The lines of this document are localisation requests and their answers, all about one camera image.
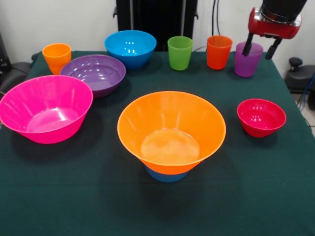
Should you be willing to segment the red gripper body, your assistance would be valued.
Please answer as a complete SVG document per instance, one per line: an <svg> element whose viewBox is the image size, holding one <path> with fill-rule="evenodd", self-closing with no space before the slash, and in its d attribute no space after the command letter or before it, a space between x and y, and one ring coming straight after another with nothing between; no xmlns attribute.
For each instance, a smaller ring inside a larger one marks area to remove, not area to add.
<svg viewBox="0 0 315 236"><path fill-rule="evenodd" d="M282 24L270 21L266 18L260 8L253 8L249 16L248 29L249 33L261 37L273 37L281 39L292 39L298 33L302 23L302 17L299 14L294 22Z"/></svg>

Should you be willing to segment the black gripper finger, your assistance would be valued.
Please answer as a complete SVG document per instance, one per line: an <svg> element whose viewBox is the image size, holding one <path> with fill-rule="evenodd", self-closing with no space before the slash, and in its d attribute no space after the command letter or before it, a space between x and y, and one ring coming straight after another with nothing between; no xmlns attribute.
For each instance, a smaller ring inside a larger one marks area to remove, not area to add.
<svg viewBox="0 0 315 236"><path fill-rule="evenodd" d="M277 38L274 43L270 46L270 48L268 49L266 55L265 55L265 59L271 59L277 49L277 47L281 44L282 39L281 38Z"/></svg>
<svg viewBox="0 0 315 236"><path fill-rule="evenodd" d="M249 55L249 53L251 51L251 48L252 48L252 39L253 39L253 34L249 33L248 34L248 38L246 40L246 43L244 45L244 49L243 49L242 55L244 55L244 56L248 56Z"/></svg>

